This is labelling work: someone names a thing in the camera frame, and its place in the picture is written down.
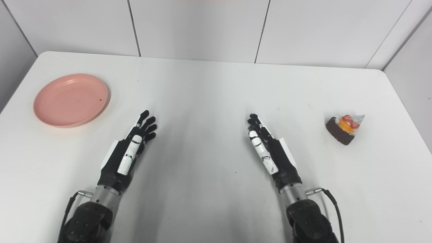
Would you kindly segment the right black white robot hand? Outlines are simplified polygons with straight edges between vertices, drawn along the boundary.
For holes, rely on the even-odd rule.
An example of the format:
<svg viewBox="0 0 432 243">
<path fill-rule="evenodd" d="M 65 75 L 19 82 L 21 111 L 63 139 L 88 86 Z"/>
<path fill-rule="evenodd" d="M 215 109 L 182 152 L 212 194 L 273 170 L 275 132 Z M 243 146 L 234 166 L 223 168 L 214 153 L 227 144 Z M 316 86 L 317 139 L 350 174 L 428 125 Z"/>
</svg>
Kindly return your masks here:
<svg viewBox="0 0 432 243">
<path fill-rule="evenodd" d="M 285 141 L 276 139 L 255 113 L 249 115 L 247 123 L 249 139 L 276 188 L 302 184 Z"/>
</svg>

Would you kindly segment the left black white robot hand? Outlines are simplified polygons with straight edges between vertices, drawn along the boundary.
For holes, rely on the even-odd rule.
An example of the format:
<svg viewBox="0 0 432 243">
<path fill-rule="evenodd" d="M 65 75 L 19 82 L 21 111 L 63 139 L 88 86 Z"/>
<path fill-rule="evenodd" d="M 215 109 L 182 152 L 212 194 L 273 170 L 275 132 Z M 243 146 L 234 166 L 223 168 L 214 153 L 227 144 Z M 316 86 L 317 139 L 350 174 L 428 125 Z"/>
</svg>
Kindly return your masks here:
<svg viewBox="0 0 432 243">
<path fill-rule="evenodd" d="M 126 191 L 132 181 L 136 160 L 143 153 L 146 144 L 156 137 L 156 117 L 143 111 L 136 124 L 122 140 L 116 140 L 105 157 L 98 186 L 109 187 L 119 194 Z"/>
</svg>

